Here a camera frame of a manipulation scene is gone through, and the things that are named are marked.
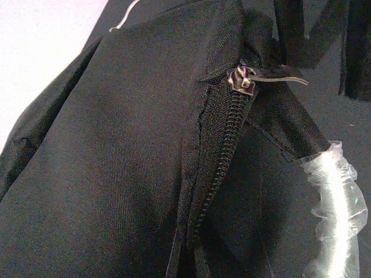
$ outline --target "strap wrapped in plastic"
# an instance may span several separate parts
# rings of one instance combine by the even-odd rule
[[[309,182],[321,194],[321,202],[311,212],[322,218],[316,228],[322,247],[303,277],[359,278],[357,234],[367,223],[368,209],[354,182],[357,171],[343,157],[342,143],[330,143],[327,151],[300,159]]]

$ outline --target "white background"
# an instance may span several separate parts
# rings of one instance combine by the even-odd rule
[[[0,0],[0,153],[21,113],[82,51],[107,2]]]

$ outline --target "clear plastic wrapping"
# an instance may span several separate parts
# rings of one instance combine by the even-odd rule
[[[368,209],[354,182],[357,171],[343,157],[342,143],[300,159],[308,180],[318,186],[321,201],[311,212],[321,218],[316,237],[322,242],[318,256],[305,268],[305,278],[359,278],[357,234],[366,225]]]

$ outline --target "white cord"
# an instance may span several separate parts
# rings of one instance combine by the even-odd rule
[[[128,7],[128,9],[126,10],[125,12],[125,15],[123,17],[123,19],[121,20],[121,22],[116,26],[116,27],[112,27],[110,28],[110,32],[112,32],[113,30],[115,29],[120,29],[123,24],[125,23],[125,21],[128,19],[129,17],[129,13],[132,11],[132,9],[134,8],[135,5],[137,5],[138,3],[140,2],[140,0],[134,0]]]

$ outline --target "zipper teeth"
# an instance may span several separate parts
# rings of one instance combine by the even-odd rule
[[[231,106],[227,117],[227,127],[224,135],[223,148],[221,150],[221,156],[219,160],[219,165],[216,170],[215,178],[212,182],[211,187],[208,189],[206,197],[203,200],[201,206],[201,213],[196,220],[194,237],[197,236],[199,227],[206,215],[206,212],[215,197],[225,175],[227,174],[228,168],[231,164],[233,154],[235,152],[239,130],[243,124],[243,108],[245,106],[247,95],[233,92]]]

